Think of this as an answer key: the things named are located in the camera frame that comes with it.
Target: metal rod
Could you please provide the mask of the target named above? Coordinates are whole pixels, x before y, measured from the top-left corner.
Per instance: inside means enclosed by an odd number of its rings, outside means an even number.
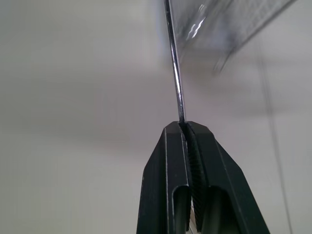
[[[180,64],[179,58],[177,54],[176,48],[176,37],[175,31],[172,24],[172,14],[171,14],[171,5],[170,0],[165,1],[165,11],[166,11],[166,18],[167,18],[167,27],[168,27],[168,34],[169,34],[169,43],[170,43],[170,50],[171,50],[171,58],[172,64],[174,69],[174,76],[175,76],[175,91],[176,91],[176,99],[177,99],[177,108],[179,113],[179,122],[185,123],[185,108],[184,108],[184,100],[183,100],[183,90],[182,90],[182,80],[181,80],[181,72],[180,72]]]

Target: transparent plastic sheet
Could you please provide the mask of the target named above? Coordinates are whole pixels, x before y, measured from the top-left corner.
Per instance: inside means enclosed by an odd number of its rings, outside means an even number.
[[[170,0],[180,62],[221,70],[227,59],[295,0]]]

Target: chrome rod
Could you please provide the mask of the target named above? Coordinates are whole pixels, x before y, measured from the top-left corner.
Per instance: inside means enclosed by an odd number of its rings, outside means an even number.
[[[174,76],[175,76],[175,91],[176,91],[176,99],[177,99],[177,108],[178,108],[178,113],[179,113],[179,122],[184,123],[186,121],[186,118],[185,118],[185,108],[184,108],[184,100],[183,100],[182,80],[181,80],[181,75],[180,75],[181,74],[180,64],[179,64],[179,58],[177,54],[177,47],[176,47],[175,30],[174,30],[174,26],[172,23],[171,4],[170,4],[170,0],[164,0],[164,1],[165,1],[165,11],[166,11],[166,18],[167,18],[171,58],[172,58]]]

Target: gray background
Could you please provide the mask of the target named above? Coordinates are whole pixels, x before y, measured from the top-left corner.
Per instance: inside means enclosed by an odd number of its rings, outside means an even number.
[[[144,165],[177,120],[155,5],[0,2],[0,233],[135,233]],[[187,119],[241,166],[272,234],[290,233],[278,155],[293,233],[312,231],[311,7],[296,2],[219,77],[183,76]]]

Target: white wall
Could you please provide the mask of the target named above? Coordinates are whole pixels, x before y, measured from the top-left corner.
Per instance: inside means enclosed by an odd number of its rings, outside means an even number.
[[[153,6],[1,1],[0,233],[135,233],[144,165],[177,120]],[[293,233],[311,232],[311,7],[294,4],[220,77],[183,77],[187,118],[241,166],[272,234],[290,233],[272,123]]]

